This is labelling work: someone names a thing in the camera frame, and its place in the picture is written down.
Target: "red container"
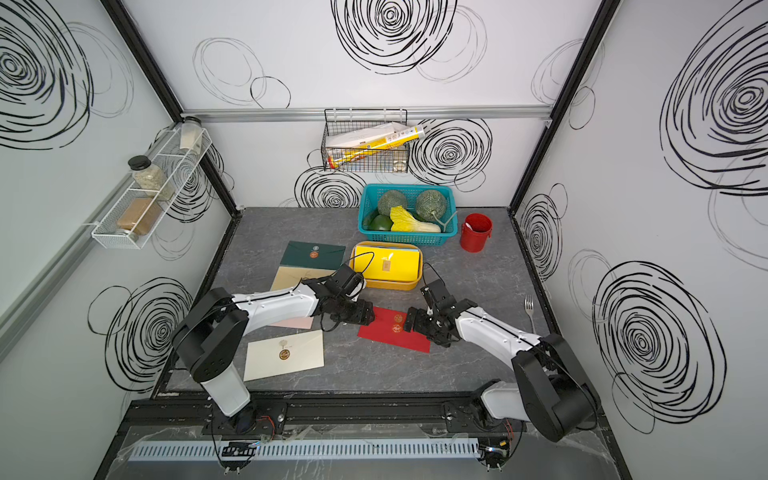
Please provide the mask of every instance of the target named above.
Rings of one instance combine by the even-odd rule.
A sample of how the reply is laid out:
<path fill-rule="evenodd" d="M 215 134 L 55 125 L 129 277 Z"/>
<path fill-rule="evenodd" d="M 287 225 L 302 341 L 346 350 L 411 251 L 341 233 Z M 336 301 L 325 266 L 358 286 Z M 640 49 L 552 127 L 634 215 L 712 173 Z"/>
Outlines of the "red container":
<path fill-rule="evenodd" d="M 462 223 L 462 248 L 477 253 L 485 247 L 485 241 L 491 237 L 493 222 L 483 214 L 469 214 Z"/>

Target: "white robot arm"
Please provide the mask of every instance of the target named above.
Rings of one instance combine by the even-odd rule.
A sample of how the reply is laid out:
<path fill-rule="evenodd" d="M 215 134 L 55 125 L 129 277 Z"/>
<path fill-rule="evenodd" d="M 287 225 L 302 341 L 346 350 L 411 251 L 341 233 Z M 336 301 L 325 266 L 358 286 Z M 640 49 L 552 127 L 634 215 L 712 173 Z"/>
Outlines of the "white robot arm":
<path fill-rule="evenodd" d="M 364 287 L 362 274 L 342 266 L 332 276 L 273 292 L 230 295 L 214 289 L 174 331 L 173 345 L 192 378 L 231 417 L 250 403 L 232 364 L 243 335 L 283 319 L 325 313 L 336 324 L 368 325 L 374 319 L 372 304 L 358 299 Z M 497 382 L 481 394 L 491 417 L 533 422 L 542 435 L 557 441 L 596 413 L 600 399 L 562 337 L 542 339 L 488 315 L 470 300 L 456 302 L 441 280 L 422 288 L 422 294 L 429 309 L 409 309 L 405 331 L 422 333 L 440 346 L 460 339 L 475 343 L 515 371 L 518 383 Z M 560 373 L 548 376 L 545 368 Z"/>

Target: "black lid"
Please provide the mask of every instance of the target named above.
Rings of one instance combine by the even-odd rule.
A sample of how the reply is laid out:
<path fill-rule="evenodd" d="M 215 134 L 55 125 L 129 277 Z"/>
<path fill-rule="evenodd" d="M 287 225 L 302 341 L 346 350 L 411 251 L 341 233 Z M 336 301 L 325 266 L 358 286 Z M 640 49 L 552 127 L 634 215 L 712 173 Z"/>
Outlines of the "black lid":
<path fill-rule="evenodd" d="M 131 167 L 131 170 L 143 170 L 150 165 L 152 165 L 152 162 L 150 162 L 146 155 L 137 155 L 128 161 L 128 166 Z"/>

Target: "jar lid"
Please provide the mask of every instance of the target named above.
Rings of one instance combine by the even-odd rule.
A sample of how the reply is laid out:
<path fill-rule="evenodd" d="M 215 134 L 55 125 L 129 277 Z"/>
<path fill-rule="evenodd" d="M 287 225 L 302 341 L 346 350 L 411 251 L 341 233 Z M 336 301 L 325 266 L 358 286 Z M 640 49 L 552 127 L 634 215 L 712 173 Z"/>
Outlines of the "jar lid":
<path fill-rule="evenodd" d="M 133 240 L 134 243 L 136 243 L 139 240 L 139 236 L 136 232 L 131 232 L 130 230 L 126 230 L 124 228 L 118 228 L 114 231 L 116 235 L 125 235 L 126 237 Z"/>
<path fill-rule="evenodd" d="M 143 170 L 150 165 L 152 165 L 152 162 L 146 155 L 137 155 L 128 161 L 128 166 L 131 167 L 131 170 Z"/>

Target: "wire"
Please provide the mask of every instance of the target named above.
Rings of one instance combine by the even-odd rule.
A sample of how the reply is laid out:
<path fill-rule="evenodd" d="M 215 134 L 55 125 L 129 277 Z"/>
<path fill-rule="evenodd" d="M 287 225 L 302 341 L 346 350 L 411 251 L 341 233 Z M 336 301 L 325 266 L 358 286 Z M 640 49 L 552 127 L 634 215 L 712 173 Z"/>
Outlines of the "wire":
<path fill-rule="evenodd" d="M 323 328 L 323 319 L 324 319 L 325 317 L 326 317 L 326 314 L 325 314 L 325 313 L 321 313 L 321 314 L 320 314 L 320 329 L 321 329 L 323 332 L 332 332 L 333 330 L 335 330 L 335 329 L 336 329 L 336 327 L 338 327 L 338 326 L 339 326 L 339 324 L 341 324 L 341 320 L 340 320 L 340 321 L 338 321 L 338 322 L 336 322 L 336 321 L 334 320 L 334 322 L 336 322 L 336 323 L 334 323 L 334 324 L 333 324 L 333 326 L 332 326 L 331 328 L 329 328 L 328 330 L 326 330 L 326 329 L 324 329 L 324 328 Z"/>
<path fill-rule="evenodd" d="M 424 264 L 425 264 L 425 265 L 429 265 L 429 268 L 431 268 L 431 269 L 432 269 L 432 271 L 433 271 L 433 272 L 435 272 L 435 275 L 437 275 L 437 277 L 440 279 L 440 281 L 442 281 L 443 283 L 445 283 L 445 281 L 442 279 L 442 277 L 440 276 L 440 274 L 439 274 L 439 273 L 437 273 L 437 270 L 435 270 L 435 267 L 433 267 L 433 266 L 432 266 L 432 264 L 431 264 L 430 262 L 424 262 Z M 424 286 L 427 286 L 427 280 L 424 278 L 424 276 L 423 276 L 423 275 L 422 275 L 422 281 L 424 282 Z"/>
<path fill-rule="evenodd" d="M 375 254 L 375 253 L 373 253 L 372 251 L 370 251 L 370 252 L 363 252 L 363 253 L 358 253 L 358 254 L 357 254 L 357 255 L 355 255 L 354 257 L 350 257 L 350 258 L 349 258 L 349 260 L 347 260 L 346 262 L 347 262 L 347 263 L 349 263 L 349 262 L 351 262 L 352 260 L 354 260 L 354 259 L 355 259 L 355 258 L 357 258 L 357 257 L 361 257 L 361 256 L 363 256 L 363 255 L 368 255 L 368 254 L 370 254 L 370 256 L 371 256 L 371 260 L 369 260 L 369 261 L 368 261 L 368 265 L 366 265 L 366 268 L 362 269 L 362 272 L 360 272 L 360 273 L 365 273 L 365 272 L 366 272 L 366 270 L 368 270 L 368 267 L 369 267 L 369 266 L 371 266 L 371 263 L 373 262 L 373 259 L 374 259 L 374 258 L 376 258 L 376 254 Z"/>
<path fill-rule="evenodd" d="M 555 365 L 557 365 L 563 371 L 563 373 L 565 373 L 565 375 L 567 375 L 568 378 L 571 379 L 571 381 L 578 387 L 578 389 L 581 390 L 581 393 L 584 395 L 584 398 L 587 400 L 587 403 L 592 408 L 592 412 L 594 413 L 594 425 L 592 425 L 592 427 L 590 427 L 588 429 L 580 429 L 579 427 L 576 427 L 576 428 L 579 429 L 579 430 L 582 430 L 582 431 L 583 430 L 594 430 L 595 428 L 597 428 L 597 426 L 598 426 L 598 416 L 599 416 L 598 415 L 598 409 L 594 406 L 594 404 L 592 403 L 592 400 L 590 400 L 591 396 L 589 394 L 587 394 L 587 391 L 584 390 L 584 387 L 582 387 L 581 384 L 576 381 L 576 379 L 569 373 L 569 371 L 563 366 L 562 363 L 557 361 L 554 357 L 551 357 L 551 356 L 547 355 L 547 353 L 541 347 L 539 347 L 538 345 L 534 345 L 533 343 L 530 343 L 524 337 L 519 336 L 517 333 L 512 332 L 511 330 L 507 329 L 504 325 L 500 325 L 499 323 L 495 322 L 494 319 L 488 318 L 487 316 L 486 317 L 480 316 L 480 315 L 478 315 L 476 313 L 470 312 L 469 310 L 465 310 L 464 313 L 468 313 L 469 315 L 472 315 L 472 316 L 474 316 L 476 318 L 479 318 L 480 320 L 488 320 L 489 322 L 493 323 L 494 325 L 496 325 L 500 329 L 503 329 L 505 332 L 511 333 L 512 335 L 517 337 L 518 340 L 522 340 L 523 342 L 526 342 L 528 345 L 531 346 L 531 348 L 535 348 L 542 355 L 544 355 L 545 357 L 550 359 Z"/>

